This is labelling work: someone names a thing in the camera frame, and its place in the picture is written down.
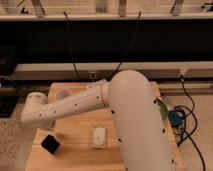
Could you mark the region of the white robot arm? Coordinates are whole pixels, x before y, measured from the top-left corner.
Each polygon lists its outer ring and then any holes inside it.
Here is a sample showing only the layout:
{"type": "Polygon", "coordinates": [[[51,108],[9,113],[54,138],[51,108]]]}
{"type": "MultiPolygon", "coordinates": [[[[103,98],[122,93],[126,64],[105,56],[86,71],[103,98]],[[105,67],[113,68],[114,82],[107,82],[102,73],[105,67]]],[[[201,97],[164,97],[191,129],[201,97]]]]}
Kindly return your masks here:
{"type": "Polygon", "coordinates": [[[123,70],[109,82],[49,103],[47,96],[27,96],[21,122],[45,129],[66,116],[108,108],[127,171],[175,171],[174,158],[166,135],[157,98],[149,80],[135,70],[123,70]]]}

